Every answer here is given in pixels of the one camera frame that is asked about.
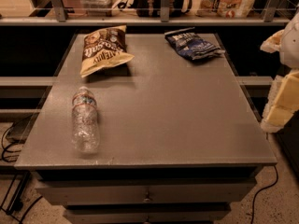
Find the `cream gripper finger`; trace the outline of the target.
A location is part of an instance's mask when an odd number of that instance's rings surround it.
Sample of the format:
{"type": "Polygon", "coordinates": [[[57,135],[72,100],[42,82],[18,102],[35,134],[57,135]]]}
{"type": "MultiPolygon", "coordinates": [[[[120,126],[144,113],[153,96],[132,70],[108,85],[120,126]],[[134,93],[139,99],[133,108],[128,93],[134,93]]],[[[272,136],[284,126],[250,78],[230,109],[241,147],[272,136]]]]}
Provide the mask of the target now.
{"type": "Polygon", "coordinates": [[[299,70],[292,69],[285,77],[276,76],[272,82],[268,102],[263,110],[261,128],[266,133],[283,129],[299,110],[299,70]]]}
{"type": "Polygon", "coordinates": [[[260,50],[268,53],[274,53],[280,51],[281,39],[284,30],[279,30],[273,35],[269,36],[260,46],[260,50]]]}

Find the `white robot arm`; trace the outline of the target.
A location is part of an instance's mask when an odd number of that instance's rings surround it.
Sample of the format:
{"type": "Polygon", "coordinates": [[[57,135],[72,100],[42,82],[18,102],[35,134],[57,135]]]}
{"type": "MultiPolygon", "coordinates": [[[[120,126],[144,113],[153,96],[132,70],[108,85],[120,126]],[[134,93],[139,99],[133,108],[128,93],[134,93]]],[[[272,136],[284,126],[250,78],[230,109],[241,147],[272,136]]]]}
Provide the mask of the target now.
{"type": "Polygon", "coordinates": [[[268,37],[260,50],[279,52],[280,62],[291,71],[276,75],[263,109],[261,128],[266,133],[276,133],[299,110],[299,14],[296,14],[283,30],[268,37]]]}

